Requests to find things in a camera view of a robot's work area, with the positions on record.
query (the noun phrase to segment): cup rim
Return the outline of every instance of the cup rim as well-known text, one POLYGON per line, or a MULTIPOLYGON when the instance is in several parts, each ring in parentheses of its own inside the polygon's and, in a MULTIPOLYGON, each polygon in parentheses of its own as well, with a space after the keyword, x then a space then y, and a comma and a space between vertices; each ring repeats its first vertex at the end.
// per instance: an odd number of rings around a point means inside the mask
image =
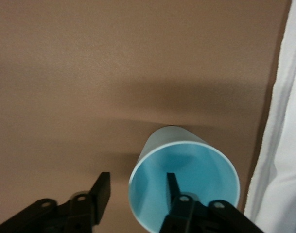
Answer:
MULTIPOLYGON (((163 144, 161 146, 158 146, 158 147, 154 148, 153 150, 149 151, 148 153, 146 153, 139 161, 137 161, 137 163, 136 163, 136 165, 135 165, 135 167, 134 167, 134 169, 133 169, 133 171, 131 173, 131 176, 130 176, 130 179, 129 179, 129 182, 128 182, 128 192, 129 192, 130 186, 132 185, 132 181, 133 181, 135 173, 137 172, 137 170, 141 166, 141 164, 148 157, 150 157, 152 154, 154 154, 158 150, 161 150, 161 149, 166 148, 166 147, 174 146, 174 145, 180 145, 180 144, 194 144, 194 145, 199 145, 199 146, 202 146, 202 147, 206 147, 206 148, 216 152, 217 154, 219 154, 227 162, 227 164, 231 167, 231 169, 232 169, 232 171, 234 173, 235 181, 236 181, 236 184, 237 184, 236 199, 235 199, 235 204, 234 204, 234 206, 237 207, 237 205, 239 203, 239 199, 240 199, 241 186, 240 186, 239 176, 237 174, 237 171, 236 171, 234 165, 231 163, 231 161, 221 151, 217 150, 215 147, 212 147, 211 145, 205 144, 205 143, 202 143, 202 142, 189 141, 189 140, 165 143, 165 144, 163 144)), ((131 207, 131 211, 132 211, 133 215, 135 216, 136 220, 140 223, 141 226, 143 226, 146 230, 151 232, 151 229, 148 226, 146 226, 146 224, 144 224, 140 220, 140 218, 138 218, 136 213, 134 212, 134 210, 132 208, 130 198, 129 198, 129 204, 130 204, 130 207, 131 207)))

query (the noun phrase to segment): light blue cup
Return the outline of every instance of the light blue cup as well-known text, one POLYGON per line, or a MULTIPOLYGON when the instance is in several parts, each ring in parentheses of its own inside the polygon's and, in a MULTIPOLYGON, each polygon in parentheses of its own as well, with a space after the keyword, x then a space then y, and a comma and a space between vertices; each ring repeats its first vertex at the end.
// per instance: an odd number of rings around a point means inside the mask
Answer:
POLYGON ((166 173, 174 172, 182 193, 194 193, 208 205, 226 200, 237 206, 240 182, 232 163, 191 132, 168 126, 146 142, 129 180, 129 202, 137 221, 158 233, 169 213, 166 173))

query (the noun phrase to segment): screw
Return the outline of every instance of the screw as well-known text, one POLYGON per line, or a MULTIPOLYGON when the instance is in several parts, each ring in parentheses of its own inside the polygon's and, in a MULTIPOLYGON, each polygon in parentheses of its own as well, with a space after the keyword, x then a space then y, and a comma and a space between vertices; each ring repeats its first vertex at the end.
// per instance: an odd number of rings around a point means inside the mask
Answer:
POLYGON ((85 196, 79 196, 77 200, 78 200, 78 201, 83 201, 83 200, 85 200, 85 199, 86 199, 85 196))
POLYGON ((189 198, 187 196, 181 196, 179 199, 181 201, 189 201, 189 198))
POLYGON ((223 208, 225 208, 225 206, 224 206, 222 203, 220 203, 220 202, 215 202, 215 203, 214 203, 214 206, 215 206, 216 208, 218 208, 218 209, 223 209, 223 208))
POLYGON ((51 203, 49 203, 49 202, 45 202, 45 203, 41 204, 41 207, 42 207, 42 208, 45 208, 45 207, 48 207, 48 206, 50 206, 50 205, 51 205, 51 203))

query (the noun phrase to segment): white curtain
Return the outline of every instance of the white curtain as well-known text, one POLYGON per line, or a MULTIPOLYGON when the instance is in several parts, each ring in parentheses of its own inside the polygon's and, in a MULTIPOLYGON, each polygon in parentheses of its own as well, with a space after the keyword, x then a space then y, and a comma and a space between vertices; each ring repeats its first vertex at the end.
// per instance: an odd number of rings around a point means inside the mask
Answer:
POLYGON ((296 233, 296 0, 244 214, 265 233, 296 233))

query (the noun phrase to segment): tan surface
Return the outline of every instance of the tan surface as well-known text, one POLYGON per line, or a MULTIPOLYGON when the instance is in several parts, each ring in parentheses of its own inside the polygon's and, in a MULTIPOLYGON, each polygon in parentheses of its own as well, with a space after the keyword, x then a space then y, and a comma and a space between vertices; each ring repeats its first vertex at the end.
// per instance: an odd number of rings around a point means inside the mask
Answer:
POLYGON ((230 158, 242 208, 286 8, 0 0, 0 223, 37 199, 63 203, 111 171, 97 232, 145 232, 128 206, 128 178, 165 125, 230 158))

